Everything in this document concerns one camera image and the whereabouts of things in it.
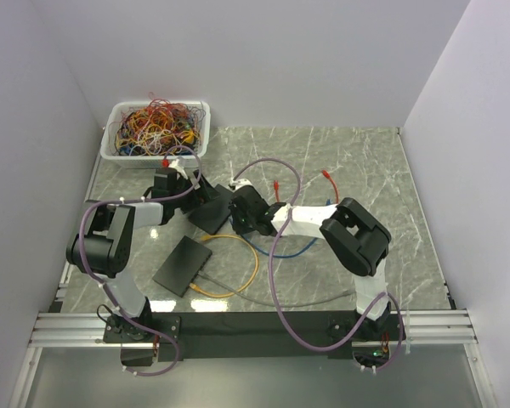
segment gray cable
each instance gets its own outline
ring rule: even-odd
[[[227,290],[229,292],[233,292],[235,295],[238,295],[241,298],[249,300],[250,302],[254,302],[256,304],[261,304],[263,306],[270,306],[271,308],[275,307],[275,305],[272,302],[264,302],[262,300],[257,300],[257,299],[254,299],[253,297],[249,297],[247,295],[244,295],[243,293],[236,291],[234,288],[232,288],[232,287],[230,287],[228,285],[225,285],[222,281],[217,280],[215,278],[212,278],[210,275],[206,275],[203,272],[199,272],[198,275],[201,278],[203,278],[203,279],[205,279],[207,281],[210,281],[212,283],[215,283],[218,286],[221,286],[223,289],[225,289],[225,290]],[[304,307],[307,307],[307,306],[315,306],[316,304],[329,303],[329,302],[332,302],[333,300],[337,300],[339,298],[346,298],[346,297],[351,296],[353,294],[354,294],[354,291],[349,289],[347,291],[344,291],[344,292],[340,293],[339,295],[335,295],[335,296],[329,297],[327,299],[317,300],[317,301],[308,302],[308,303],[282,304],[281,307],[282,308],[304,308]]]

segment gray marble surface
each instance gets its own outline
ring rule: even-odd
[[[213,184],[227,185],[230,177],[259,157],[278,157],[291,163],[302,175],[303,188],[298,205],[334,202],[332,186],[320,173],[326,169],[335,179],[341,198],[351,196],[371,211],[393,236],[386,276],[388,289],[406,309],[448,309],[444,278],[439,270],[422,209],[396,128],[348,127],[223,127],[213,129],[203,172]],[[121,169],[100,161],[91,198],[140,197],[152,184],[153,170]],[[295,189],[290,171],[269,163],[245,173],[269,201],[274,200],[273,181],[280,182],[280,198],[286,200]],[[221,233],[233,233],[226,224]],[[233,296],[209,299],[192,290],[176,297],[151,278],[183,235],[200,239],[205,233],[190,224],[180,211],[167,225],[134,232],[129,267],[140,290],[151,300],[155,311],[251,311],[271,307]],[[252,240],[269,249],[271,237],[253,235]],[[285,237],[278,253],[298,251],[310,239]],[[247,246],[231,239],[215,239],[208,245],[213,255],[204,272],[230,286],[246,281],[254,265]],[[259,255],[260,268],[246,294],[271,302],[268,258]],[[105,303],[104,293],[86,275],[72,267],[63,312],[94,312]],[[302,256],[275,261],[275,280],[283,303],[305,303],[328,298],[353,288],[352,275],[334,256],[331,248],[318,240]],[[195,281],[211,292],[226,292],[202,278]],[[353,309],[353,297],[304,309]]]

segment back wall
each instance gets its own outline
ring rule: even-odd
[[[468,0],[32,0],[101,125],[147,97],[214,125],[402,126]]]

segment plastic bin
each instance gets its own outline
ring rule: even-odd
[[[116,133],[121,126],[122,114],[128,113],[131,108],[139,109],[147,106],[151,102],[147,100],[136,100],[121,102],[113,107],[110,117],[105,126],[104,136],[100,144],[100,155],[102,158],[114,162],[115,164],[125,168],[159,168],[162,165],[164,156],[119,156],[115,152]],[[202,119],[200,129],[200,141],[196,147],[196,154],[202,158],[206,154],[207,142],[210,139],[210,106],[206,102],[171,100],[171,103],[185,104],[187,106],[195,106],[206,112]],[[198,167],[196,159],[192,155],[168,156],[168,159],[180,157],[182,166],[195,168]]]

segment pile of colorful cables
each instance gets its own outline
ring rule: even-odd
[[[146,107],[123,114],[116,134],[119,156],[163,156],[172,146],[196,150],[200,140],[202,108],[153,99]]]

